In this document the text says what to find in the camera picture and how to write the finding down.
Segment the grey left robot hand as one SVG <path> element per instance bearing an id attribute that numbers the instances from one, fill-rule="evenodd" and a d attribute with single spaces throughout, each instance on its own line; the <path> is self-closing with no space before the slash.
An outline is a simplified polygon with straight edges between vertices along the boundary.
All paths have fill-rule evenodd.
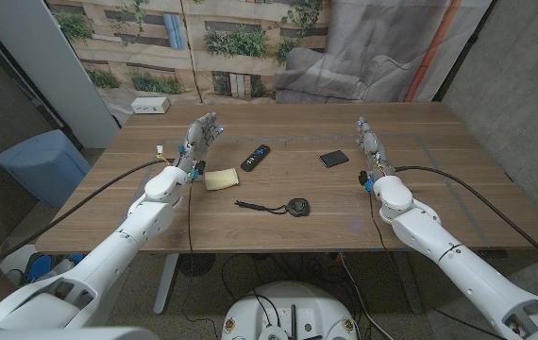
<path id="1" fill-rule="evenodd" d="M 190 124 L 182 144 L 183 150 L 175 163 L 175 167 L 192 172 L 195 165 L 202 161 L 208 148 L 224 131 L 217 123 L 215 112 L 207 113 Z"/>

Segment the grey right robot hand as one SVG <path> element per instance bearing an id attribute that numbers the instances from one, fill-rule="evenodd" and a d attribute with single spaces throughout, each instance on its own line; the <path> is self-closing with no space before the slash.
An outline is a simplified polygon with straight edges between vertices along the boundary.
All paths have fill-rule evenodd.
<path id="1" fill-rule="evenodd" d="M 387 160 L 386 150 L 378 135 L 373 131 L 363 116 L 357 123 L 360 145 L 369 166 L 369 176 L 373 181 L 382 177 L 393 176 L 394 168 Z"/>

